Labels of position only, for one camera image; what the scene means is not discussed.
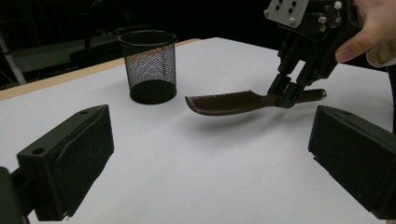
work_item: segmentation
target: table surface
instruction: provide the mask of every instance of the table surface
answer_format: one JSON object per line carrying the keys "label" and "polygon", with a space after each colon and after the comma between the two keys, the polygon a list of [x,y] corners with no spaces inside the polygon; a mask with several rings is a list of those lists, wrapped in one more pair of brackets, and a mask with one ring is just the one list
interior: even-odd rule
{"label": "table surface", "polygon": [[[2,93],[0,165],[14,171],[16,154],[44,133],[79,110],[109,105],[115,153],[69,224],[385,223],[313,160],[307,144],[318,105],[390,131],[386,73],[339,64],[312,86],[328,92],[324,101],[206,117],[184,97],[265,94],[276,76],[276,51],[210,38],[177,47],[176,57],[177,96],[161,105],[130,99],[121,62],[29,93]],[[37,223],[34,213],[29,218]]]}

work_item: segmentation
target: brown comb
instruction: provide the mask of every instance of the brown comb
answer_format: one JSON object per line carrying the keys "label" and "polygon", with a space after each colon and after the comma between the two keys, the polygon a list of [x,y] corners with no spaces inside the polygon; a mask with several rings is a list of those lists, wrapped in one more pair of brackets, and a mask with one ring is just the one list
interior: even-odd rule
{"label": "brown comb", "polygon": [[[325,90],[303,91],[296,103],[319,101],[326,97]],[[242,114],[267,106],[275,106],[280,95],[262,96],[253,91],[218,95],[186,96],[187,105],[195,113],[208,116]]]}

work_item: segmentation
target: human hand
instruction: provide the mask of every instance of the human hand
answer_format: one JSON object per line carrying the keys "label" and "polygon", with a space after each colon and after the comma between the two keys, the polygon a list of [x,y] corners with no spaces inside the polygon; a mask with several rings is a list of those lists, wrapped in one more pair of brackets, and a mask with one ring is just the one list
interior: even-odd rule
{"label": "human hand", "polygon": [[335,60],[339,63],[345,63],[364,52],[372,49],[368,53],[368,59],[374,66],[380,66],[386,62],[376,58],[376,54],[382,48],[389,48],[389,43],[394,43],[394,52],[396,55],[396,0],[355,0],[359,7],[363,23],[362,30],[350,38],[335,52]]}

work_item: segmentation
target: mesh pencil cup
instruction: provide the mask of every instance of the mesh pencil cup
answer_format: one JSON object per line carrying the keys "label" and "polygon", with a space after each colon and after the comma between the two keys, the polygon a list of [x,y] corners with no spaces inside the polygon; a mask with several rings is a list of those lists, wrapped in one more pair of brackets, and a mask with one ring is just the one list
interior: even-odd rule
{"label": "mesh pencil cup", "polygon": [[157,30],[120,36],[132,100],[156,105],[175,97],[176,42],[174,34]]}

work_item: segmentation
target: dark background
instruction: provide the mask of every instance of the dark background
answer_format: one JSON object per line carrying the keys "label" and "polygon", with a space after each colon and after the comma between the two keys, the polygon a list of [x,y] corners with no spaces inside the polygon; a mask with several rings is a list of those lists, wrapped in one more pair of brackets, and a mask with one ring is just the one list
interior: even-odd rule
{"label": "dark background", "polygon": [[[83,39],[97,30],[137,26],[173,32],[179,41],[223,37],[279,49],[286,30],[263,16],[270,0],[0,0],[0,32],[11,51]],[[350,64],[371,67],[364,55]],[[48,68],[49,73],[64,70]],[[14,78],[3,55],[0,70]],[[0,84],[8,83],[0,76]]]}

